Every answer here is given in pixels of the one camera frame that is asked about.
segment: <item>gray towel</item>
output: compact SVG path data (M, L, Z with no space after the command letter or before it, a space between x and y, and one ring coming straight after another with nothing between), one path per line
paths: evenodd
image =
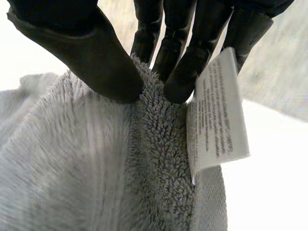
M120 105L73 73L0 93L1 231L226 231L220 167L191 183L184 104L134 58L141 99Z

